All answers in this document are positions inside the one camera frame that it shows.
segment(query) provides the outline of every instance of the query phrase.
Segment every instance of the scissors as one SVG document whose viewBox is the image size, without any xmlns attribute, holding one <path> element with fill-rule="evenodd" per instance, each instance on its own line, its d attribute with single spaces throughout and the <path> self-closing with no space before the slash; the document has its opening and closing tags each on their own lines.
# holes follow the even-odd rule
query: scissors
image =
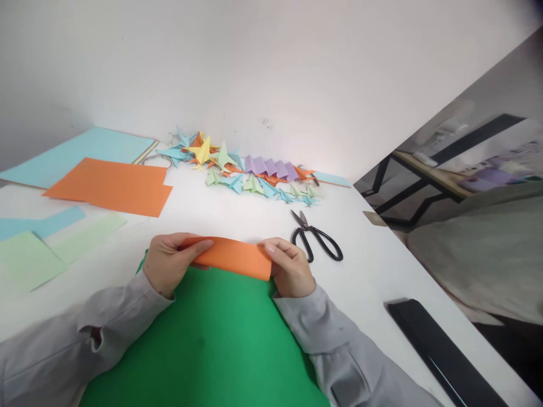
<svg viewBox="0 0 543 407">
<path fill-rule="evenodd" d="M 301 235 L 301 239 L 304 242 L 305 250 L 307 251 L 307 261 L 309 263 L 311 263 L 313 261 L 313 251 L 311 250 L 311 246 L 309 246 L 309 243 L 307 242 L 307 239 L 305 237 L 304 232 L 308 232 L 308 231 L 313 232 L 315 238 L 317 239 L 317 241 L 319 242 L 319 244 L 324 249 L 324 251 L 326 252 L 327 255 L 329 255 L 332 259 L 334 259 L 336 261 L 343 260 L 343 253 L 341 252 L 341 249 L 339 248 L 338 244 L 334 241 L 334 239 L 332 239 L 326 233 L 324 233 L 324 232 L 320 231 L 319 229 L 317 229 L 315 226 L 309 226 L 307 224 L 307 219 L 305 218 L 305 215 L 304 215 L 304 213 L 302 211 L 300 211 L 300 216 L 296 215 L 293 210 L 291 210 L 290 212 L 292 213 L 292 216 L 294 216 L 294 219 L 296 219 L 296 221 L 300 225 L 300 227 L 296 228 L 296 230 L 294 231 L 294 234 L 292 235 L 291 242 L 292 242 L 292 244 L 295 245 L 296 244 L 296 238 L 297 238 L 298 234 Z M 337 256 L 334 253 L 332 253 L 332 251 L 328 248 L 328 246 L 326 246 L 326 244 L 324 243 L 321 236 L 327 238 L 328 241 L 330 243 L 332 243 L 332 246 L 334 247 L 335 251 L 338 253 Z"/>
</svg>

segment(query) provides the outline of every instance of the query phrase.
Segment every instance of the gray cloth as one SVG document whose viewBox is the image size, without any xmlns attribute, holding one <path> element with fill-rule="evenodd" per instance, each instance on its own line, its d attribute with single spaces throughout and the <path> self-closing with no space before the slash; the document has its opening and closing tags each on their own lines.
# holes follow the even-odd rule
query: gray cloth
<svg viewBox="0 0 543 407">
<path fill-rule="evenodd" d="M 440 406 L 329 300 L 322 288 L 305 298 L 274 298 L 307 352 L 326 396 L 340 407 Z M 41 322 L 0 344 L 0 406 L 69 406 L 84 386 L 111 369 L 172 301 L 144 273 L 106 288 L 80 309 Z M 101 344 L 91 338 L 101 327 Z"/>
<path fill-rule="evenodd" d="M 421 226 L 409 250 L 464 305 L 543 324 L 543 181 L 463 201 L 455 217 Z"/>
</svg>

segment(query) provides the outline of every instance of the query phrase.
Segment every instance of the desk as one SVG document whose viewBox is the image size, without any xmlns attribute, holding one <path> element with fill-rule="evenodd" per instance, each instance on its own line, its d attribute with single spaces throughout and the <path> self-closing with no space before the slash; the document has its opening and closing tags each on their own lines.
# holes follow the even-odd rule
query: desk
<svg viewBox="0 0 543 407">
<path fill-rule="evenodd" d="M 432 203 L 446 198 L 451 198 L 455 202 L 462 202 L 467 197 L 473 195 L 473 192 L 468 191 L 467 189 L 464 189 L 458 185 L 459 181 L 466 178 L 465 176 L 440 170 L 438 168 L 429 167 L 413 157 L 412 154 L 404 153 L 402 151 L 393 151 L 379 163 L 372 189 L 364 191 L 361 194 L 364 198 L 379 192 L 383 182 L 383 177 L 385 176 L 385 172 L 391 158 L 403 167 L 410 170 L 413 174 L 417 175 L 420 180 L 376 208 L 376 213 L 382 214 L 383 212 L 392 208 L 394 205 L 410 197 L 415 192 L 423 189 L 427 185 L 435 187 L 441 193 L 433 197 L 426 198 L 409 220 L 382 217 L 383 220 L 390 226 L 414 226 L 417 224 L 420 218 L 423 217 L 424 213 Z"/>
<path fill-rule="evenodd" d="M 182 163 L 166 184 L 173 191 L 159 218 L 137 215 L 112 238 L 94 248 L 68 271 L 24 297 L 0 307 L 0 340 L 32 322 L 84 301 L 95 291 L 129 281 L 150 239 L 159 233 L 190 231 L 255 243 L 266 237 L 289 239 L 296 223 L 290 209 L 303 209 L 309 221 L 326 231 L 345 256 L 335 262 L 323 251 L 311 264 L 330 298 L 418 384 L 453 407 L 432 373 L 388 315 L 383 303 L 416 298 L 511 407 L 542 405 L 517 374 L 477 332 L 407 248 L 386 227 L 374 226 L 363 211 L 371 207 L 354 188 L 321 184 L 318 206 L 285 204 L 263 196 L 237 195 L 221 185 L 205 186 L 205 175 Z M 41 190 L 18 185 L 0 189 L 3 217 L 49 215 L 73 205 L 41 197 Z M 94 216 L 107 211 L 81 207 Z"/>
</svg>

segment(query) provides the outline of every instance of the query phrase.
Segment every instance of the person's left hand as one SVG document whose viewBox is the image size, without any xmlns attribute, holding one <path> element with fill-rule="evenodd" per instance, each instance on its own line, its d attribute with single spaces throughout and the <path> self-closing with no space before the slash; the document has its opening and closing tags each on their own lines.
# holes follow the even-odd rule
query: person's left hand
<svg viewBox="0 0 543 407">
<path fill-rule="evenodd" d="M 192 233 L 173 233 L 172 235 L 155 236 L 149 245 L 147 258 L 143 265 L 143 272 L 161 296 L 170 298 L 175 288 L 179 285 L 188 266 L 202 267 L 193 264 L 192 261 L 201 253 L 213 245 L 213 240 L 203 240 L 179 251 L 183 240 L 188 237 L 198 237 Z"/>
</svg>

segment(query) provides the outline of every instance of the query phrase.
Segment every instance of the gray sleeve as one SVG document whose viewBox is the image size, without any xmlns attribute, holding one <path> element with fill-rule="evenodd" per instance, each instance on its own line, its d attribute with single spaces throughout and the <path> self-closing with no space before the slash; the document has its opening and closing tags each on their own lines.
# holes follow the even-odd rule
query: gray sleeve
<svg viewBox="0 0 543 407">
<path fill-rule="evenodd" d="M 304 298 L 274 298 L 309 354 L 318 386 L 339 407 L 441 404 L 386 357 L 319 286 Z"/>
<path fill-rule="evenodd" d="M 126 286 L 98 291 L 82 306 L 2 342 L 0 406 L 77 403 L 84 386 L 115 366 L 172 302 L 141 272 Z"/>
</svg>

